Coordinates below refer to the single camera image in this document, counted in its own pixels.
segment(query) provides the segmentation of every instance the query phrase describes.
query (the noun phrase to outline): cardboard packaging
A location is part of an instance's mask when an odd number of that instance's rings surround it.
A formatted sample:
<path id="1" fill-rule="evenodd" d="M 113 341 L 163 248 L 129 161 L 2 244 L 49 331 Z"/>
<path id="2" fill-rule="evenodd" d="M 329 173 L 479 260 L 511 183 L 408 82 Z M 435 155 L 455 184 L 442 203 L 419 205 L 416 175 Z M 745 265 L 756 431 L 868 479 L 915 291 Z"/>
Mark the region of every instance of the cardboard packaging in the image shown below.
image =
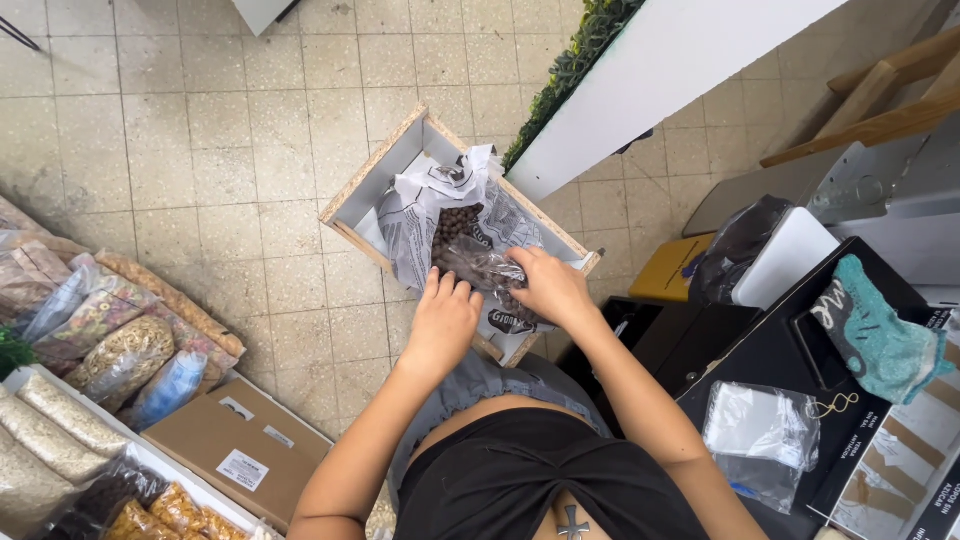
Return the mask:
<path id="1" fill-rule="evenodd" d="M 660 245 L 630 286 L 630 296 L 686 302 L 693 271 L 712 239 L 711 233 Z"/>
<path id="2" fill-rule="evenodd" d="M 142 436 L 280 534 L 330 449 L 243 380 L 190 402 Z"/>

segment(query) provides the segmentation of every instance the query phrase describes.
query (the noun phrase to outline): wooden crate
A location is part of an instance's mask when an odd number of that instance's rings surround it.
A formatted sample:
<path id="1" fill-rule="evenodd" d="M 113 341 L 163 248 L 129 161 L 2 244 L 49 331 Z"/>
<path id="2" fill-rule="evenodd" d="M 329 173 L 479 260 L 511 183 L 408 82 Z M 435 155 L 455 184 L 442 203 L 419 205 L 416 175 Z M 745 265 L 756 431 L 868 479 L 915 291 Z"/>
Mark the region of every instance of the wooden crate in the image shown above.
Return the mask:
<path id="1" fill-rule="evenodd" d="M 385 255 L 386 245 L 377 226 L 374 205 L 390 187 L 394 175 L 403 173 L 421 153 L 439 163 L 453 165 L 467 148 L 462 140 L 430 115 L 425 103 L 420 102 L 330 202 L 320 220 L 387 272 L 393 273 Z M 584 249 L 502 177 L 494 179 L 516 200 L 527 217 L 538 224 L 546 252 L 589 274 L 600 261 L 600 256 Z M 482 332 L 474 336 L 473 346 L 500 365 L 513 367 L 530 350 L 537 337 L 537 334 Z"/>

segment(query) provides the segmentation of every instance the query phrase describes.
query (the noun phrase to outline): tiled floor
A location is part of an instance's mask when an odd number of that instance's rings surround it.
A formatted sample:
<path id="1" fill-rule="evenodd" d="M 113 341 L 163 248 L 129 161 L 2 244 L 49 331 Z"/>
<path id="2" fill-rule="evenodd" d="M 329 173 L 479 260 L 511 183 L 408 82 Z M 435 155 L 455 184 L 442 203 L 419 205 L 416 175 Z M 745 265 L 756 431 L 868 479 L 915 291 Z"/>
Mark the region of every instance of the tiled floor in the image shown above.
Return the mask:
<path id="1" fill-rule="evenodd" d="M 717 182 L 804 125 L 828 77 L 900 49 L 932 4 L 852 0 L 543 201 L 607 248 L 594 297 L 623 293 Z M 244 374 L 337 436 L 390 372 L 415 304 L 318 209 L 419 99 L 505 149 L 582 8 L 303 0 L 256 38 L 230 0 L 0 0 L 52 52 L 0 38 L 0 190 L 187 292 L 244 337 Z"/>

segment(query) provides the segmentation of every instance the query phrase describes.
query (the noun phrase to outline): product label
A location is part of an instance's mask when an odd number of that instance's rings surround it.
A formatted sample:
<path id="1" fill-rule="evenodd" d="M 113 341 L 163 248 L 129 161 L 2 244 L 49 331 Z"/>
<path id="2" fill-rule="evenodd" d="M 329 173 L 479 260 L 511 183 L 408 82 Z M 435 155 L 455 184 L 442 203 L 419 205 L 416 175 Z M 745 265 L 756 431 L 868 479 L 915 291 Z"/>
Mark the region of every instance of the product label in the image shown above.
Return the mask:
<path id="1" fill-rule="evenodd" d="M 220 405 L 223 405 L 226 408 L 237 413 L 237 416 L 243 418 L 247 422 L 253 419 L 253 413 L 248 411 L 244 406 L 238 404 L 237 401 L 231 398 L 230 396 L 227 396 L 224 399 L 220 400 Z"/>
<path id="2" fill-rule="evenodd" d="M 239 450 L 234 450 L 217 467 L 217 472 L 251 491 L 256 491 L 270 468 Z"/>
<path id="3" fill-rule="evenodd" d="M 273 426 L 267 426 L 266 428 L 263 429 L 263 432 L 264 432 L 264 433 L 267 433 L 268 435 L 270 435 L 270 436 L 273 437 L 274 439 L 280 441 L 281 443 L 283 443 L 284 445 L 286 445 L 287 448 L 293 448 L 293 447 L 294 447 L 294 441 L 290 440 L 290 439 L 289 439 L 286 435 L 284 435 L 283 433 L 277 431 L 276 428 L 274 428 Z"/>

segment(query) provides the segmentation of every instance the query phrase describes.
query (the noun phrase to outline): white wall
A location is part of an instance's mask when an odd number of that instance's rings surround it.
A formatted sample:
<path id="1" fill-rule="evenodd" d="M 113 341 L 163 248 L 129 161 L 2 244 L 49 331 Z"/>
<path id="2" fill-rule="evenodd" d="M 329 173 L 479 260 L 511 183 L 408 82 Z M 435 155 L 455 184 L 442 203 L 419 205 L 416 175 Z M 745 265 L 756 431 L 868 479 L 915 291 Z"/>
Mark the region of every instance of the white wall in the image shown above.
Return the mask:
<path id="1" fill-rule="evenodd" d="M 508 178 L 536 202 L 843 0 L 647 0 Z"/>

